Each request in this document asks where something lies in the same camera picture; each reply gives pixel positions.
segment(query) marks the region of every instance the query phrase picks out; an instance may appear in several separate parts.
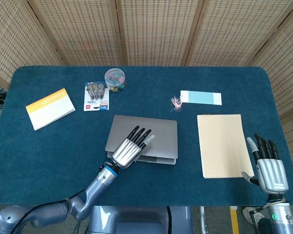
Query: pink string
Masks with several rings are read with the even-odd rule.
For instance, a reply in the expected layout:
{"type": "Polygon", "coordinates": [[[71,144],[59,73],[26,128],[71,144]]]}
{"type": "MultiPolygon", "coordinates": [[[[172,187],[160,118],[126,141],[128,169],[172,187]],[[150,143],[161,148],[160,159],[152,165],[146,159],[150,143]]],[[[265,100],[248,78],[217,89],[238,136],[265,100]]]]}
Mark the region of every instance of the pink string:
{"type": "Polygon", "coordinates": [[[171,104],[175,106],[174,109],[172,109],[170,112],[172,112],[173,110],[175,111],[181,111],[181,105],[182,105],[182,101],[180,100],[180,98],[176,98],[176,97],[173,97],[171,99],[171,104]]]}

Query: shoe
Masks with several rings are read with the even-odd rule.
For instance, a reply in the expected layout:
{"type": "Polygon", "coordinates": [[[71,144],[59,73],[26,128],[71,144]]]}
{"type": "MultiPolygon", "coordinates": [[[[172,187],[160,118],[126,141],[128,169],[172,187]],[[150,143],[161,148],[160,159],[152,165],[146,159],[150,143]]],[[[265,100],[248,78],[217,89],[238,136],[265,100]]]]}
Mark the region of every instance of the shoe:
{"type": "MultiPolygon", "coordinates": [[[[245,207],[243,210],[242,210],[242,214],[244,216],[244,218],[251,224],[253,224],[252,222],[252,219],[251,219],[251,215],[250,215],[250,211],[253,211],[255,210],[256,208],[255,207],[245,207]]],[[[260,212],[257,212],[254,214],[254,219],[255,219],[255,224],[256,226],[258,227],[258,222],[262,219],[262,218],[265,218],[265,216],[260,213],[260,212]]]]}

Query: clear plastic container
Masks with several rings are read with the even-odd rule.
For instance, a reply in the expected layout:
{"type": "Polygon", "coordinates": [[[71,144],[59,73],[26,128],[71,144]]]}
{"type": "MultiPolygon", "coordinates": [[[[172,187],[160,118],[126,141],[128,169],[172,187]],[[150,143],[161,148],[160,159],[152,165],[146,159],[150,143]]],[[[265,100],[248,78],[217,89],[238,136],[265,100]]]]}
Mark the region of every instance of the clear plastic container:
{"type": "Polygon", "coordinates": [[[108,89],[113,92],[118,92],[125,88],[125,74],[121,69],[109,69],[105,73],[104,79],[108,89]]]}

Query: white booklet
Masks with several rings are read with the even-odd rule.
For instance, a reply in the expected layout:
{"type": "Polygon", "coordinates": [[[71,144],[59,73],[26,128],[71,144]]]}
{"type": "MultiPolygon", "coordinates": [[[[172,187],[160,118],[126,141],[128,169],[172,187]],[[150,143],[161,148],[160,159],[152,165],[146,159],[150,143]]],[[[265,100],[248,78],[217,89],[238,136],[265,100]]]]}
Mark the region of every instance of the white booklet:
{"type": "Polygon", "coordinates": [[[197,116],[204,178],[254,176],[241,115],[197,116]]]}
{"type": "Polygon", "coordinates": [[[34,130],[38,130],[75,111],[75,107],[66,90],[61,89],[26,106],[26,110],[34,126],[34,130]]]}

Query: beige notepad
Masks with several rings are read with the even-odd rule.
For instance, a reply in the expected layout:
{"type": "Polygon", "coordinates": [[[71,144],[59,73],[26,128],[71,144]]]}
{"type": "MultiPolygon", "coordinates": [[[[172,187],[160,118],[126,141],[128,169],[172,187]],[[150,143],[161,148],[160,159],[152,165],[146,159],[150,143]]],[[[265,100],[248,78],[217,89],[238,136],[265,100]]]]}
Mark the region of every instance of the beige notepad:
{"type": "Polygon", "coordinates": [[[254,176],[241,115],[197,116],[204,178],[254,176]]]}

